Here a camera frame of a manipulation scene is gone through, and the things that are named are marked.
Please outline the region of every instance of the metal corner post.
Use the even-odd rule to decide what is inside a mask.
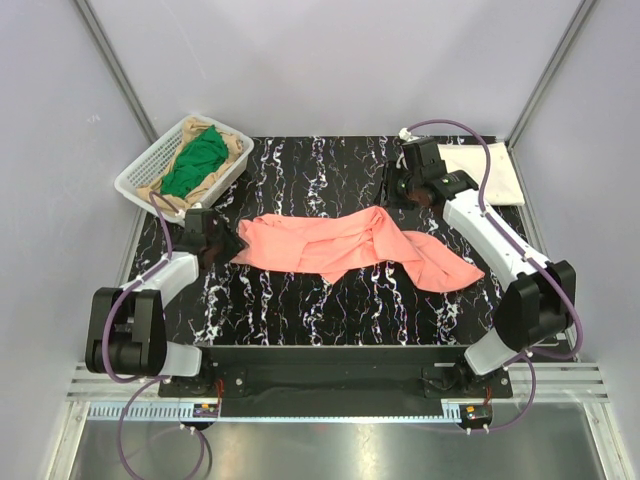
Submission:
[[[591,16],[591,13],[594,11],[599,1],[600,0],[582,0],[580,2],[580,5],[578,5],[578,8],[576,8],[576,11],[573,14],[573,17],[571,17],[571,20],[569,21],[569,24],[567,25],[564,33],[562,34],[562,37],[560,38],[556,49],[551,55],[549,62],[547,62],[542,75],[538,79],[538,83],[536,83],[536,86],[534,87],[533,92],[531,92],[527,103],[522,109],[522,112],[520,112],[520,116],[518,117],[513,130],[511,130],[511,133],[506,139],[506,143],[509,148],[513,149],[516,143],[518,143],[518,140],[522,136],[522,133],[529,123],[529,120],[533,116],[536,108],[542,100],[544,93],[551,84],[551,81],[558,72],[558,69],[567,58],[567,54],[575,43],[578,34],[586,25],[587,20]]]
[[[158,139],[158,133],[155,127],[149,120],[147,112],[145,111],[138,95],[136,94],[127,74],[125,73],[120,60],[118,59],[115,50],[113,49],[109,38],[104,30],[104,27],[100,23],[98,16],[96,15],[91,2],[89,0],[72,0],[76,6],[83,23],[87,30],[91,34],[100,55],[102,56],[105,65],[111,72],[113,79],[115,80],[122,96],[124,97],[127,105],[129,106],[131,113],[135,117],[142,133],[147,138],[149,144],[155,142]]]

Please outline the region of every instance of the white wall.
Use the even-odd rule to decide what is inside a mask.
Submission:
[[[196,111],[251,135],[444,116],[506,136],[579,1],[91,3],[159,132]]]
[[[600,2],[515,149],[549,253],[576,268],[584,353],[638,472],[639,18],[639,2]]]
[[[0,2],[0,65],[0,476],[39,479],[133,221],[113,179],[146,144],[72,2]]]

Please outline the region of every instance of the black marble table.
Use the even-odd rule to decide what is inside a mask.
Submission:
[[[442,143],[473,143],[442,137]],[[339,217],[372,205],[394,137],[255,138],[247,171],[212,207],[234,228],[265,213]],[[515,207],[498,212],[518,233]],[[229,264],[214,267],[167,306],[168,339],[210,345],[468,344],[491,326],[502,293],[470,245],[425,210],[391,211],[403,230],[434,235],[486,272],[454,293],[416,289],[400,264],[348,272],[335,285],[319,275],[278,273]],[[131,276],[165,251],[157,218],[147,215]]]

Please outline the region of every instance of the green cloth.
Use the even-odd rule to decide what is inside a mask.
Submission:
[[[229,149],[222,136],[214,126],[207,128],[176,157],[173,170],[162,179],[160,193],[185,198],[228,157]]]

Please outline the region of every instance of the reflective surface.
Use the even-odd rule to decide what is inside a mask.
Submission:
[[[515,414],[496,406],[495,424]],[[182,479],[200,448],[168,423],[127,423],[125,452],[145,479]],[[89,421],[71,476],[127,479],[115,448],[116,422]],[[536,405],[511,430],[467,437],[453,426],[218,424],[205,431],[213,466],[208,479],[603,479],[584,411]]]

